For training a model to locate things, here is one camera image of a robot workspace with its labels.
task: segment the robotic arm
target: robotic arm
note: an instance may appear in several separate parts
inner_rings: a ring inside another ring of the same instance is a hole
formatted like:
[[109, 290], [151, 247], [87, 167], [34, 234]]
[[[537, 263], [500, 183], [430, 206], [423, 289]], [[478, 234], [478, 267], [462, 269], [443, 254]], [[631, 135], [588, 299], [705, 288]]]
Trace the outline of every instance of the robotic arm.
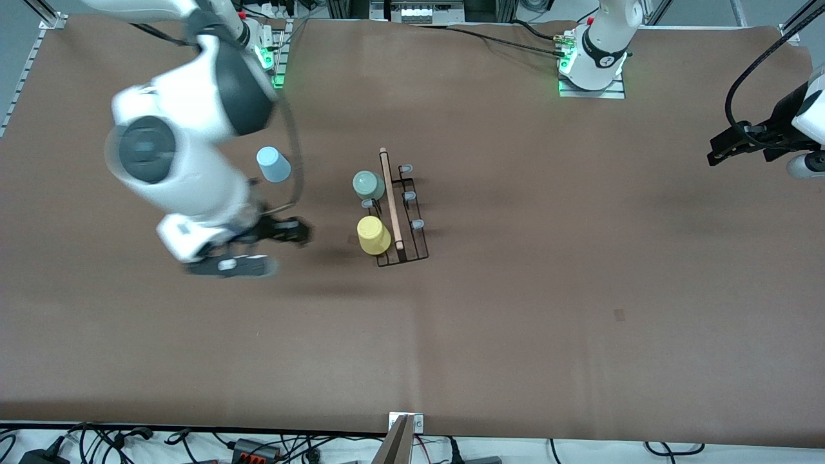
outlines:
[[642, 25], [639, 0], [601, 0], [592, 23], [579, 24], [564, 35], [565, 59], [559, 73], [585, 90], [602, 90], [613, 82], [627, 59], [627, 47]]
[[[266, 256], [252, 252], [254, 244], [274, 239], [303, 245], [310, 229], [298, 218], [268, 214], [255, 182], [215, 148], [266, 127], [276, 101], [270, 76], [245, 50], [253, 45], [240, 40], [248, 34], [246, 23], [229, 0], [84, 1], [127, 21], [182, 20], [200, 48], [191, 62], [114, 97], [115, 128], [106, 142], [111, 172], [167, 212], [158, 235], [188, 272], [274, 272]], [[130, 9], [116, 9], [127, 3]], [[247, 250], [236, 255], [235, 244]]]
[[710, 140], [710, 166], [742, 153], [763, 150], [765, 161], [771, 162], [788, 153], [805, 151], [792, 158], [788, 174], [794, 178], [825, 177], [825, 65], [811, 75], [810, 80], [776, 103], [771, 117], [758, 125], [739, 121], [741, 130], [757, 142], [770, 144], [765, 148], [742, 137], [729, 127]]

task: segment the power adapter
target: power adapter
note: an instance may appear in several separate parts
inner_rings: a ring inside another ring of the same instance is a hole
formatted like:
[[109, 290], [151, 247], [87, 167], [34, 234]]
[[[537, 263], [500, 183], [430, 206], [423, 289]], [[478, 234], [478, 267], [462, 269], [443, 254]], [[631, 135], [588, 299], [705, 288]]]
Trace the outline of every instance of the power adapter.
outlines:
[[20, 464], [69, 464], [68, 459], [53, 455], [44, 449], [27, 451], [20, 460]]
[[230, 443], [229, 449], [233, 450], [232, 462], [242, 462], [243, 464], [275, 464], [281, 450], [271, 445], [253, 442], [241, 438], [237, 442]]

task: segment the metal mounting plate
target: metal mounting plate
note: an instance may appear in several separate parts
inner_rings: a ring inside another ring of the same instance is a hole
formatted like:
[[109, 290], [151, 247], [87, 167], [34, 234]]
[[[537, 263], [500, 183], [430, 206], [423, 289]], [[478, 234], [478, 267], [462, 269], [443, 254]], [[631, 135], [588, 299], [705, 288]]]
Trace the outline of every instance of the metal mounting plate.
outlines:
[[580, 97], [580, 98], [625, 98], [625, 81], [620, 73], [613, 79], [607, 88], [602, 90], [584, 90], [576, 87], [570, 82], [570, 79], [563, 75], [559, 75], [559, 95], [562, 97]]
[[413, 427], [412, 431], [415, 434], [424, 433], [424, 414], [422, 414], [422, 413], [405, 413], [405, 412], [392, 412], [392, 413], [389, 413], [389, 421], [388, 421], [388, 424], [387, 424], [387, 430], [390, 430], [393, 427], [393, 424], [395, 424], [395, 420], [398, 419], [398, 417], [402, 414], [412, 414], [413, 416], [415, 416], [415, 423], [414, 423], [414, 427]]

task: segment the table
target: table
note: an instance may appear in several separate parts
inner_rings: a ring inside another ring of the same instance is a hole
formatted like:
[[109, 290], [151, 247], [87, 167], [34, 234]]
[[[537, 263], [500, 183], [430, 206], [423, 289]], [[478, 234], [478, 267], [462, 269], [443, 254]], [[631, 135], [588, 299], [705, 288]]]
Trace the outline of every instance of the table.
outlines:
[[[275, 278], [217, 281], [181, 272], [102, 156], [111, 97], [191, 51], [72, 17], [0, 140], [0, 415], [377, 432], [410, 410], [429, 434], [821, 447], [822, 184], [705, 160], [777, 36], [640, 31], [628, 98], [604, 101], [558, 97], [543, 55], [311, 21], [285, 92], [316, 239], [264, 246]], [[810, 70], [783, 47], [737, 117]], [[267, 144], [287, 150], [280, 114], [220, 148], [256, 176]], [[378, 269], [349, 184], [382, 146], [415, 165], [431, 256]]]

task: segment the white floor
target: white floor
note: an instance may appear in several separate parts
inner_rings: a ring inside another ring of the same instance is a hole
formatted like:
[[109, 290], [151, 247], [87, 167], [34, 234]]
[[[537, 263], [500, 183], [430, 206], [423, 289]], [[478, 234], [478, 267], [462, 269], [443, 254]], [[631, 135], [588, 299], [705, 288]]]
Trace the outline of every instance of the white floor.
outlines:
[[[19, 462], [23, 453], [31, 449], [46, 449], [62, 433], [54, 430], [23, 430], [15, 432], [17, 443], [6, 459], [6, 463]], [[170, 433], [156, 433], [148, 442], [142, 438], [130, 438], [125, 448], [125, 453], [135, 464], [191, 464], [191, 460], [186, 455], [182, 443], [171, 446], [163, 443]], [[79, 438], [79, 433], [73, 433], [75, 438]], [[220, 434], [225, 441], [246, 438], [259, 443], [267, 443], [281, 440], [277, 435], [249, 435], [249, 434]], [[87, 433], [84, 439], [84, 446], [89, 449], [92, 444], [94, 434]], [[427, 443], [427, 452], [430, 462], [438, 463], [449, 460], [451, 457], [450, 444], [445, 438], [423, 437], [425, 441], [435, 440], [434, 443]], [[540, 438], [456, 438], [461, 450], [462, 458], [465, 460], [481, 457], [500, 457], [502, 464], [555, 464], [555, 460], [550, 454], [549, 440]], [[218, 460], [222, 463], [232, 461], [232, 452], [219, 443], [208, 433], [193, 433], [187, 439], [193, 456], [198, 462]], [[360, 463], [372, 462], [375, 452], [381, 443], [376, 440], [348, 441], [343, 438], [336, 439], [320, 447], [321, 464], [344, 464], [358, 461]], [[0, 443], [0, 455], [5, 451], [8, 442]], [[556, 450], [562, 464], [667, 464], [664, 457], [656, 457], [645, 451], [642, 443], [639, 442], [592, 442], [585, 440], [555, 440]], [[653, 443], [654, 449], [661, 449], [657, 443]], [[694, 445], [670, 443], [673, 451], [688, 450]], [[95, 462], [101, 462], [102, 447], [97, 454]], [[68, 459], [72, 464], [81, 462], [79, 446], [69, 440], [65, 440], [61, 448], [60, 456]], [[107, 458], [109, 464], [119, 463], [120, 460], [114, 452]], [[801, 449], [801, 448], [778, 448], [778, 447], [739, 447], [729, 445], [708, 445], [706, 449], [698, 455], [690, 457], [678, 457], [677, 464], [790, 464], [825, 462], [825, 450]], [[427, 458], [420, 446], [415, 446], [412, 451], [411, 464], [427, 464]]]

